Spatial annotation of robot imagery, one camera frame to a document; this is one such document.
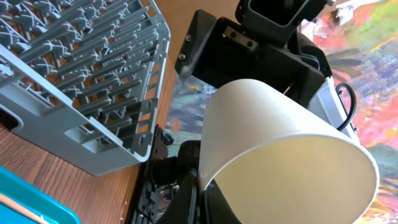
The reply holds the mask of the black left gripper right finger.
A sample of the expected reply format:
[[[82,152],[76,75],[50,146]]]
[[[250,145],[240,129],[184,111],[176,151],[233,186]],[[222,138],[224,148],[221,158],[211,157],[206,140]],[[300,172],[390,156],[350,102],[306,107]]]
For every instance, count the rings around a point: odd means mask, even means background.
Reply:
[[[203,192],[203,222],[207,224],[241,224],[217,183],[210,183]]]

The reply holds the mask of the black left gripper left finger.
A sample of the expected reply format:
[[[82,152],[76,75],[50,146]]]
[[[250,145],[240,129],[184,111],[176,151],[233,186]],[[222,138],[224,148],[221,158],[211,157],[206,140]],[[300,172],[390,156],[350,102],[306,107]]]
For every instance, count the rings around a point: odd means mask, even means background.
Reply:
[[[197,206],[197,175],[188,172],[176,196],[156,224],[194,224]]]

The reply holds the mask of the white paper cup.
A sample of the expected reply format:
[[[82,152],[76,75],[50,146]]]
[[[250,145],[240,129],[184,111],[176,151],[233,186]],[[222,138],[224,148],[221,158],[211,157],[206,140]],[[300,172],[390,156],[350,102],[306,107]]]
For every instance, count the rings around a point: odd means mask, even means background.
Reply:
[[[367,149],[258,80],[217,89],[205,108],[199,189],[215,181],[242,223],[354,223],[374,201]]]

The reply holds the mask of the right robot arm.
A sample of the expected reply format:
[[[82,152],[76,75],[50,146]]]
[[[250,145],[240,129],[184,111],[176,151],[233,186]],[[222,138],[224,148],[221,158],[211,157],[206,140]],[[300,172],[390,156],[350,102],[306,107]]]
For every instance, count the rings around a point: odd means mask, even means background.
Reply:
[[[198,161],[202,220],[354,223],[372,202],[372,157],[308,110],[328,68],[303,54],[297,26],[324,6],[240,1],[235,21],[194,14],[175,69],[216,88]]]

